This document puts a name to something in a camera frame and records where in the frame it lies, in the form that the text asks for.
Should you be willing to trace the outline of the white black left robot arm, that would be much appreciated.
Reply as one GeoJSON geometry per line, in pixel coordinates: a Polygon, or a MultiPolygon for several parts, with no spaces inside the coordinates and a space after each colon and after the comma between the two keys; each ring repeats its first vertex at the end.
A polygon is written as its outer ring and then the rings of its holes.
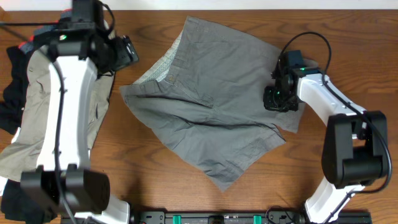
{"type": "Polygon", "coordinates": [[[21,174],[24,192],[43,210],[70,223],[131,223],[130,205],[113,196],[106,174],[91,170],[88,126],[98,76],[130,65],[128,37],[116,37],[104,19],[72,19],[34,37],[46,59],[50,101],[44,143],[34,170],[21,174]]]}

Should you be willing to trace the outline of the grey shorts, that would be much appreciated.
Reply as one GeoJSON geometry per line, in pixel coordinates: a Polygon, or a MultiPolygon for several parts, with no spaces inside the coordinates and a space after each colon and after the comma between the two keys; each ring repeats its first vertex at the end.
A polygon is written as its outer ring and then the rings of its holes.
{"type": "Polygon", "coordinates": [[[285,143],[282,131],[299,128],[304,104],[286,113],[263,105],[279,53],[247,33],[187,17],[166,54],[121,96],[163,145],[226,190],[285,143]]]}

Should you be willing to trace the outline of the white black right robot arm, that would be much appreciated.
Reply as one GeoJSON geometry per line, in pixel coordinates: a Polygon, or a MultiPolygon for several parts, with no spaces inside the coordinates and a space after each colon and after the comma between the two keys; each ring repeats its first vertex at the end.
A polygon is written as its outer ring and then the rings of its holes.
{"type": "Polygon", "coordinates": [[[340,92],[317,67],[277,68],[273,86],[264,90],[267,110],[311,107],[326,126],[322,152],[324,178],[304,204],[306,223],[331,223],[356,194],[384,190],[392,177],[387,122],[380,111],[368,111],[340,92]]]}

